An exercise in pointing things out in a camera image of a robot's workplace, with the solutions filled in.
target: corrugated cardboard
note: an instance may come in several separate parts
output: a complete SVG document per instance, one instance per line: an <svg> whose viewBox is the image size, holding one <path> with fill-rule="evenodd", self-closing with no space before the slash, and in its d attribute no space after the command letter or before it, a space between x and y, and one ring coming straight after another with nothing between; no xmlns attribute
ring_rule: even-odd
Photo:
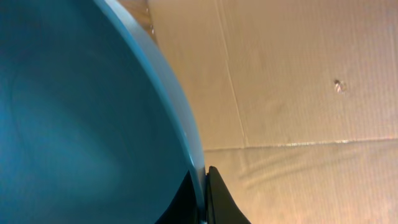
<svg viewBox="0 0 398 224"><path fill-rule="evenodd" d="M398 137L398 1L149 6L206 150Z"/></svg>
<svg viewBox="0 0 398 224"><path fill-rule="evenodd" d="M398 223L398 1L149 0L252 223Z"/></svg>
<svg viewBox="0 0 398 224"><path fill-rule="evenodd" d="M251 223L398 223L398 141L206 151Z"/></svg>

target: teal bowl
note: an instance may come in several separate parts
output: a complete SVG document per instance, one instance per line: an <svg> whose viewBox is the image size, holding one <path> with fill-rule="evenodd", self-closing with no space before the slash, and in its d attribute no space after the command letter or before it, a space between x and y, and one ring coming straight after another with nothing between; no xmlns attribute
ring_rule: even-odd
<svg viewBox="0 0 398 224"><path fill-rule="evenodd" d="M116 1L0 1L0 223L154 223L190 174L192 112Z"/></svg>

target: brown cardboard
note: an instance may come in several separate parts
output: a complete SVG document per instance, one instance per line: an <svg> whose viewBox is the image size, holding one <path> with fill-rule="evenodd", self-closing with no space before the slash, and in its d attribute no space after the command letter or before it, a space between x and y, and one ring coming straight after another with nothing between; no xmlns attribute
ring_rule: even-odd
<svg viewBox="0 0 398 224"><path fill-rule="evenodd" d="M149 6L206 150L398 137L397 1Z"/></svg>
<svg viewBox="0 0 398 224"><path fill-rule="evenodd" d="M206 151L251 223L398 223L398 141Z"/></svg>
<svg viewBox="0 0 398 224"><path fill-rule="evenodd" d="M149 1L155 34L190 102L204 148L243 147L228 54L212 1Z"/></svg>

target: black plastic part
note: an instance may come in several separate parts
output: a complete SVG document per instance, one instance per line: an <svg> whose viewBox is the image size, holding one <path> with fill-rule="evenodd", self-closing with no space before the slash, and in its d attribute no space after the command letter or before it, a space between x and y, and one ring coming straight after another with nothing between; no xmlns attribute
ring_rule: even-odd
<svg viewBox="0 0 398 224"><path fill-rule="evenodd" d="M250 223L236 206L217 168L210 167L206 178L207 223Z"/></svg>
<svg viewBox="0 0 398 224"><path fill-rule="evenodd" d="M215 167L210 167L206 176L206 211L205 217L198 210L191 175L187 172L169 207L156 223L197 224L205 219L208 224L250 223L236 206Z"/></svg>
<svg viewBox="0 0 398 224"><path fill-rule="evenodd" d="M189 172L184 177L180 188L169 207L156 223L199 223L199 212Z"/></svg>

